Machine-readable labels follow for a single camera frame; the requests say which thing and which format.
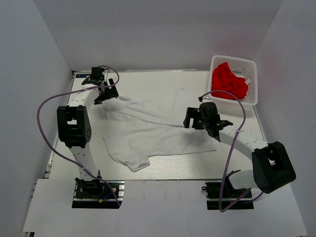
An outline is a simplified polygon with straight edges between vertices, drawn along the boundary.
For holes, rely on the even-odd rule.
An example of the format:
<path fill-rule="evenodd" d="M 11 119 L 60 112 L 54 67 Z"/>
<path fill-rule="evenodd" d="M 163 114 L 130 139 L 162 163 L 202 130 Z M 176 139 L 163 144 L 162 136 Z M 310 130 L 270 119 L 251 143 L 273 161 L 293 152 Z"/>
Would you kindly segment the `red t shirt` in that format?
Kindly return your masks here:
<path fill-rule="evenodd" d="M 213 92 L 211 95 L 214 97 L 235 100 L 235 98 L 230 95 L 232 94 L 237 99 L 242 100 L 247 95 L 248 85 L 245 82 L 245 78 L 235 76 L 229 64 L 225 62 L 214 69 L 212 73 L 211 90 L 221 90 L 221 92 Z"/>

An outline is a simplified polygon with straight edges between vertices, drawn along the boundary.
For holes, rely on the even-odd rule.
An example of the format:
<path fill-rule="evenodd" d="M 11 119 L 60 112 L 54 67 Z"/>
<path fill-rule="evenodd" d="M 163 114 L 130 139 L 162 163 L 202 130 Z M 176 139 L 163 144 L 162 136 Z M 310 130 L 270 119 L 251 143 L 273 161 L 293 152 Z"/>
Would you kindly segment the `white t shirt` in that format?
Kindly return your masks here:
<path fill-rule="evenodd" d="M 204 130 L 184 128 L 187 108 L 198 105 L 186 88 L 144 101 L 126 96 L 105 101 L 103 140 L 110 157 L 137 172 L 153 156 L 214 151 L 214 141 Z"/>

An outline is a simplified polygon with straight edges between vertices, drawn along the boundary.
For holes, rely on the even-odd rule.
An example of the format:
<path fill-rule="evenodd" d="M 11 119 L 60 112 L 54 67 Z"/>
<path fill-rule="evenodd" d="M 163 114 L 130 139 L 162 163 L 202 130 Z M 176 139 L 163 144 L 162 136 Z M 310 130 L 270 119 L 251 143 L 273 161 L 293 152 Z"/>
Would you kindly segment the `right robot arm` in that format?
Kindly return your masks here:
<path fill-rule="evenodd" d="M 296 173 L 285 146 L 268 143 L 243 132 L 228 120 L 222 120 L 213 102 L 198 108 L 187 108 L 184 127 L 205 130 L 218 142 L 230 145 L 252 162 L 252 169 L 230 173 L 223 184 L 223 192 L 236 196 L 241 189 L 260 189 L 269 194 L 296 180 Z"/>

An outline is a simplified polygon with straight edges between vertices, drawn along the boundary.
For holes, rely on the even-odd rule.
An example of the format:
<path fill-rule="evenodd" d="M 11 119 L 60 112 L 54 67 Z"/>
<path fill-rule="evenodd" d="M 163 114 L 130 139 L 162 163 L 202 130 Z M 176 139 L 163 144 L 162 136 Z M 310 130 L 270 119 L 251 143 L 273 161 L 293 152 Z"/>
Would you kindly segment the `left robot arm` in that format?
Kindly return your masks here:
<path fill-rule="evenodd" d="M 101 173 L 93 160 L 89 142 L 92 138 L 92 128 L 88 110 L 92 105 L 118 98 L 116 84 L 119 81 L 108 78 L 109 72 L 116 72 L 107 66 L 91 68 L 91 74 L 85 78 L 81 88 L 75 92 L 74 98 L 65 106 L 57 108 L 57 126 L 59 140 L 65 144 L 74 156 L 74 162 L 79 167 L 79 178 L 90 181 L 87 191 L 93 197 L 99 197 L 104 192 L 104 184 L 99 182 Z"/>

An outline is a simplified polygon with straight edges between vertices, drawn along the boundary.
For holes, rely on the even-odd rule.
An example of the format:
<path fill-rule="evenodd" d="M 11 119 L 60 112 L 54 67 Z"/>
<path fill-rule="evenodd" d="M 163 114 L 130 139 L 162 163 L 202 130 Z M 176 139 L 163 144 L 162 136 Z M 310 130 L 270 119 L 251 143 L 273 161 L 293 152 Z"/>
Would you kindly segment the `blue table label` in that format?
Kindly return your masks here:
<path fill-rule="evenodd" d="M 88 78 L 90 76 L 91 76 L 91 74 L 76 74 L 75 78 L 83 78 L 83 79 L 85 79 L 85 78 Z"/>

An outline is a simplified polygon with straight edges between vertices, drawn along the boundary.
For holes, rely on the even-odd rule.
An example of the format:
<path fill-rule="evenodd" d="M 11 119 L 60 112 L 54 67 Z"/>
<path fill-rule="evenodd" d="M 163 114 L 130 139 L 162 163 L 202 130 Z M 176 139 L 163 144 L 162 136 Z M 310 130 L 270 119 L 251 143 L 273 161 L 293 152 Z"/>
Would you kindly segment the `white plastic basket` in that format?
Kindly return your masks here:
<path fill-rule="evenodd" d="M 224 105 L 236 105 L 234 96 L 245 107 L 258 102 L 257 67 L 255 62 L 237 57 L 212 57 L 207 91 L 215 90 L 209 98 Z"/>

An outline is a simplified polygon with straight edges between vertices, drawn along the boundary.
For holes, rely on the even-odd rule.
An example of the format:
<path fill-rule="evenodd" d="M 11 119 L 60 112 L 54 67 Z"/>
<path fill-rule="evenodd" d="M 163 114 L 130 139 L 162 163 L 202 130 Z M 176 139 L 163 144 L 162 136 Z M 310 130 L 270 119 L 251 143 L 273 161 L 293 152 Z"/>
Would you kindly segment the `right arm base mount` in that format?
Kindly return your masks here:
<path fill-rule="evenodd" d="M 206 203 L 208 210 L 219 209 L 219 194 L 221 182 L 207 182 L 202 186 L 201 190 L 206 194 Z M 222 208 L 225 209 L 228 205 L 233 203 L 238 197 L 243 195 L 247 189 L 234 189 L 227 181 L 224 184 L 222 196 Z M 240 201 L 234 204 L 230 210 L 251 210 L 254 209 L 252 200 L 252 193 L 248 192 Z"/>

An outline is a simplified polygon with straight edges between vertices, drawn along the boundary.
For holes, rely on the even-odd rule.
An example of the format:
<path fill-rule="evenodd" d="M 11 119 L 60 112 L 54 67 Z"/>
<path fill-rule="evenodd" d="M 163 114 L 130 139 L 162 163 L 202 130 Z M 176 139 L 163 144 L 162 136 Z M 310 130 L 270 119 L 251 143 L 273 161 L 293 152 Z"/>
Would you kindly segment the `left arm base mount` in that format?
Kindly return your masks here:
<path fill-rule="evenodd" d="M 109 182 L 108 187 L 98 180 L 84 181 L 76 178 L 72 208 L 74 209 L 119 209 L 124 195 L 124 181 Z"/>

